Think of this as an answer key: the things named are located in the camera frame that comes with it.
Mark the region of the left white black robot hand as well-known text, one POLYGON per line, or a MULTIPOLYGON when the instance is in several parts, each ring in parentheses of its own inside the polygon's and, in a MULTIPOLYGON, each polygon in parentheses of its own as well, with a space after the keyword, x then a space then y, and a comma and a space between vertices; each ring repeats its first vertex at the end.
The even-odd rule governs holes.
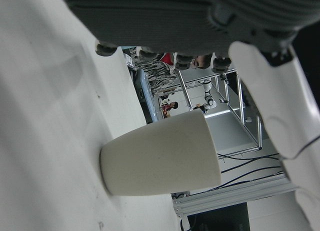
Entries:
POLYGON ((292 42, 320 20, 320 0, 63 0, 98 41, 97 53, 141 47, 145 57, 228 53, 264 128, 297 186, 311 228, 320 228, 320 110, 292 42))

